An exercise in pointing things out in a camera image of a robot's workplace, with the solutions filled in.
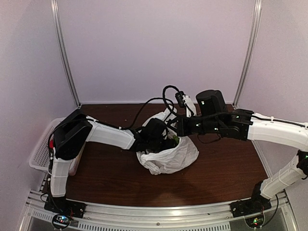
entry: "brown wooden surface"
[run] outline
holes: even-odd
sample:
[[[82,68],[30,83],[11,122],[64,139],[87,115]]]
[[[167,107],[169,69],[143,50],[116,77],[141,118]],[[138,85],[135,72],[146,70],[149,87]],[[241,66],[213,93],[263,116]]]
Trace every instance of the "brown wooden surface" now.
[[[128,126],[141,104],[84,105],[84,113],[117,126]],[[161,112],[161,104],[149,104],[136,126]],[[201,136],[203,141],[216,135]],[[136,154],[101,143],[87,143],[77,174],[68,178],[67,198],[128,206],[202,205],[250,197],[254,185],[266,178],[250,141],[224,138],[202,144],[191,136],[198,159],[174,174],[153,176]]]

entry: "plastic bag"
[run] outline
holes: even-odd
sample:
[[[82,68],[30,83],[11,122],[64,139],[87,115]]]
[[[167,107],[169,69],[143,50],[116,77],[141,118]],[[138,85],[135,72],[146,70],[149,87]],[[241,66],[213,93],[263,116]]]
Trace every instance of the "plastic bag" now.
[[[149,119],[143,124],[145,126],[150,119],[158,118],[160,120],[167,121],[175,118],[170,111],[166,109],[164,112],[160,112]],[[168,136],[172,138],[176,133],[170,129]],[[180,171],[187,166],[191,165],[198,157],[199,151],[191,141],[189,137],[179,137],[179,143],[175,148],[163,150],[159,153],[137,152],[137,158],[145,168],[149,169],[153,175],[161,173],[171,174]]]

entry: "green object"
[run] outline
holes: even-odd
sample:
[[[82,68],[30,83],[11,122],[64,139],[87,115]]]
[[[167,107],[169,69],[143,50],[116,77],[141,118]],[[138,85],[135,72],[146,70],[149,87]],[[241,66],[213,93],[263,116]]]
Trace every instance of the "green object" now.
[[[179,137],[177,137],[176,135],[174,135],[172,138],[176,141],[177,144],[179,144],[179,142],[180,142]]]

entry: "vertical metal rail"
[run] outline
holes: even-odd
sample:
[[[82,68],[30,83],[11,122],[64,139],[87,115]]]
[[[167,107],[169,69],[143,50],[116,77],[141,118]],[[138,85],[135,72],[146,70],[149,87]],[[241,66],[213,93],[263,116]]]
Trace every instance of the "vertical metal rail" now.
[[[62,58],[64,70],[65,70],[65,75],[66,75],[71,93],[73,95],[75,104],[76,104],[77,107],[79,107],[80,101],[79,101],[79,98],[78,98],[78,95],[77,95],[76,87],[74,85],[74,81],[73,81],[73,78],[72,78],[72,73],[71,73],[71,69],[69,67],[66,49],[65,49],[65,45],[64,45],[64,39],[63,39],[61,23],[60,23],[60,15],[59,15],[59,9],[58,9],[58,0],[51,0],[51,9],[52,9],[54,24],[55,24],[55,27],[56,27],[56,33],[57,33],[57,38],[58,38],[58,43],[59,43],[59,48],[60,48],[60,54],[61,54],[61,58]]]
[[[262,11],[261,5],[262,5],[262,0],[256,0],[254,15],[253,15],[253,19],[252,19],[252,25],[251,25],[251,31],[250,31],[250,38],[249,38],[249,42],[248,42],[248,48],[247,48],[247,52],[246,52],[246,57],[245,57],[243,69],[242,69],[241,79],[240,79],[239,86],[237,88],[237,92],[236,92],[236,95],[235,95],[235,98],[234,98],[234,101],[233,101],[233,106],[235,108],[238,107],[238,102],[239,102],[240,96],[242,94],[244,84],[245,84],[245,81],[246,81],[246,77],[247,77],[247,73],[248,73],[248,69],[249,69],[249,66],[250,66],[250,63],[251,63],[252,53],[253,53],[253,49],[254,49],[254,46],[255,46],[255,43],[256,43],[256,38],[257,38],[259,25],[260,25],[261,11]]]

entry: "white basket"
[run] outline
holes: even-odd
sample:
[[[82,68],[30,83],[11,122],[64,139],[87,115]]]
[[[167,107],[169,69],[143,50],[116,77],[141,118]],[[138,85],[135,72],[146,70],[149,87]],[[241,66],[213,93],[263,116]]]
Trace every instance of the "white basket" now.
[[[31,153],[31,157],[29,160],[29,165],[32,168],[35,168],[37,170],[41,170],[44,172],[48,171],[48,165],[49,165],[49,150],[47,147],[47,142],[50,134],[53,132],[55,127],[60,124],[65,118],[57,118],[53,120],[45,129],[43,135],[41,136],[40,140],[38,141],[36,147],[34,148],[33,152]],[[76,173],[79,160],[81,158],[83,148],[79,155],[73,160],[69,175],[72,176]]]

